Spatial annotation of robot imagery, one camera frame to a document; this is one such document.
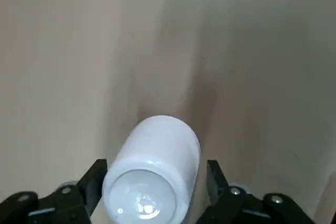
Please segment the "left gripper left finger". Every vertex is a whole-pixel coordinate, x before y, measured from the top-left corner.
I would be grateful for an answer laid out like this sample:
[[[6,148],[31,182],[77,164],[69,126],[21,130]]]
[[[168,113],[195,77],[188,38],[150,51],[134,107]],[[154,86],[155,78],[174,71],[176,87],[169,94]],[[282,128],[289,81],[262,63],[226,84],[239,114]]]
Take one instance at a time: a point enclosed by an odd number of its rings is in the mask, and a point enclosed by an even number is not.
[[[102,198],[107,160],[98,159],[74,184],[65,184],[44,198],[20,191],[1,202],[1,223],[91,223]]]

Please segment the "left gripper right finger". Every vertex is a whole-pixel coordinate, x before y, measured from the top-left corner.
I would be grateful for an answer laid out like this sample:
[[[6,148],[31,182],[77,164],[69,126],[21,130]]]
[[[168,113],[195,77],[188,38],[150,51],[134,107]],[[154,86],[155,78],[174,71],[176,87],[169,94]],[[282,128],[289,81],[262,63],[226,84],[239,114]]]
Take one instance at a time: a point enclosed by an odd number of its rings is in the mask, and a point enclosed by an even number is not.
[[[206,187],[211,203],[202,213],[202,223],[313,223],[287,195],[268,193],[258,199],[229,185],[216,160],[207,161]]]

